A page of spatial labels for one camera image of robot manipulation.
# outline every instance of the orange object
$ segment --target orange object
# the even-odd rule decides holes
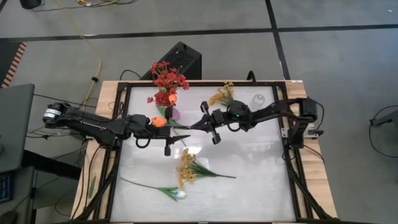
[[[152,118],[152,122],[155,127],[161,128],[166,125],[166,119],[162,116]]]
[[[171,94],[171,95],[169,96],[169,101],[170,101],[170,103],[175,103],[175,102],[177,102],[177,96],[176,96],[176,94]]]

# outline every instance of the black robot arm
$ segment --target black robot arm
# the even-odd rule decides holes
[[[151,139],[165,139],[165,154],[170,154],[170,144],[188,136],[170,137],[169,127],[155,127],[150,119],[141,114],[129,115],[125,118],[105,118],[70,106],[68,103],[48,105],[43,116],[46,128],[68,127],[80,132],[83,136],[91,136],[104,146],[113,148],[117,139],[128,139],[131,134],[136,138],[137,147],[146,147]],[[138,140],[147,139],[147,144],[140,145]]]
[[[290,106],[299,105],[299,114],[295,115]],[[291,100],[281,100],[264,109],[250,111],[249,107],[240,101],[233,101],[227,107],[227,111],[221,112],[220,109],[208,111],[207,102],[203,102],[200,106],[203,115],[202,119],[190,126],[190,129],[211,132],[213,135],[213,143],[218,144],[221,141],[220,135],[216,132],[216,128],[227,125],[231,131],[249,131],[258,123],[278,117],[287,117],[294,121],[294,126],[287,131],[287,139],[292,147],[303,147],[303,133],[309,123],[317,120],[317,103],[310,98],[296,98]],[[230,124],[238,123],[239,128],[232,129]]]

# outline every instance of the black speaker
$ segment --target black speaker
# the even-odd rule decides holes
[[[42,4],[42,0],[19,0],[24,9],[33,9]]]
[[[164,60],[170,63],[169,68],[178,69],[181,66],[179,73],[184,74],[187,80],[201,80],[201,53],[183,42],[178,42],[159,62]],[[150,70],[141,80],[152,80]]]

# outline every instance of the gray floor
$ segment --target gray floor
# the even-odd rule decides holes
[[[61,0],[64,5],[74,5]],[[279,27],[350,26],[398,23],[396,1],[272,0]],[[44,8],[56,5],[47,0]],[[73,9],[84,34],[158,32],[174,30],[270,27],[264,1],[155,1],[127,6]],[[8,0],[0,13],[0,37],[75,35],[60,11],[32,12]],[[396,73],[398,29],[281,33],[292,79],[304,80],[308,95],[326,109],[320,138],[326,171],[338,216],[343,220],[396,223],[398,220],[398,162],[371,148],[368,123],[374,113],[398,104]],[[203,54],[203,78],[245,78],[249,70],[258,79],[283,79],[272,34],[220,34],[175,37],[97,39],[91,42],[103,62],[101,80],[115,80],[124,69],[145,73],[150,64],[178,41]],[[82,40],[29,42],[13,85],[34,83],[36,93],[83,101],[96,60]],[[135,76],[125,79],[135,80]],[[99,87],[94,97],[98,96]],[[34,98],[30,128],[42,126],[42,114],[52,100]],[[398,154],[396,130],[389,125],[373,131],[375,145]],[[26,148],[45,156],[74,151],[80,141],[71,137],[29,139]],[[77,155],[65,160],[75,163]],[[52,177],[39,174],[39,182]],[[60,179],[50,205],[76,187]],[[60,211],[70,213],[74,192],[62,200]],[[38,213],[37,223],[65,220],[53,207]]]

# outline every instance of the wooden table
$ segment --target wooden table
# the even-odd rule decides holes
[[[151,81],[123,81],[123,82],[131,82],[131,83],[150,83]],[[224,80],[191,80],[190,82],[224,82]],[[250,80],[228,80],[228,82],[251,82]],[[264,80],[264,81],[258,81],[258,82],[280,82],[278,81],[269,81],[269,80]],[[117,86],[118,86],[119,81],[104,81],[101,87],[101,93],[99,94],[99,100],[96,108],[96,114],[105,116],[108,118],[112,117],[112,109],[113,108],[113,103],[116,98],[116,92],[117,92]],[[298,98],[298,97],[306,97],[307,94],[305,93],[304,89],[304,84],[302,81],[295,81],[295,80],[290,80],[290,81],[285,81],[286,84],[286,90],[287,90],[287,95],[288,98]],[[292,106],[292,111],[293,112],[298,112],[298,106]],[[320,146],[318,143],[318,140],[312,140],[312,139],[305,139],[304,144],[317,152],[320,153]],[[90,164],[90,161],[93,159],[92,165],[91,165],[91,174],[90,174],[90,182],[93,180],[94,177],[95,181],[91,184],[94,184],[94,191],[93,191],[93,196],[98,190],[98,184],[100,181],[100,175],[101,175],[101,170],[103,167],[103,162],[104,162],[104,155],[105,155],[105,150],[99,150],[95,158],[93,158],[93,154],[98,148],[98,143],[96,141],[90,141],[88,143],[87,151],[86,151],[86,156],[85,156],[85,168],[82,170],[84,172],[84,181],[82,181],[83,175],[80,176],[80,181],[78,185],[78,189],[76,192],[75,196],[75,203],[73,204],[73,210],[72,213],[76,211],[75,217],[79,216],[79,214],[83,211],[84,204],[89,203],[91,198],[87,200],[85,195],[86,195],[86,190],[87,190],[87,184],[88,184],[88,164]],[[300,155],[302,159],[302,164],[303,164],[303,169],[304,169],[304,174],[305,178],[307,181],[307,187],[311,194],[314,196],[314,198],[317,200],[317,202],[322,206],[322,208],[331,216],[336,217],[336,210],[335,210],[335,205],[333,203],[333,199],[331,196],[330,188],[329,188],[329,182],[328,182],[328,177],[326,175],[326,170],[325,166],[323,165],[322,160],[319,158],[318,155],[316,155],[314,152],[311,150],[308,150],[306,148],[303,148],[300,150]],[[109,161],[109,169],[112,167],[113,164],[113,157],[114,157],[114,152],[112,152],[110,161]],[[80,206],[79,200],[81,196],[81,188],[83,187],[83,196],[81,198]],[[106,205],[108,202],[108,194],[109,194],[109,188],[103,195],[102,201],[101,201],[101,209],[99,212],[99,218],[104,218],[105,217],[105,211],[106,211]],[[301,194],[301,191],[297,188],[297,195],[298,195],[298,205],[300,207],[300,213],[302,214],[302,218],[306,218],[306,213],[305,213],[305,205],[304,205],[304,199],[303,195]]]

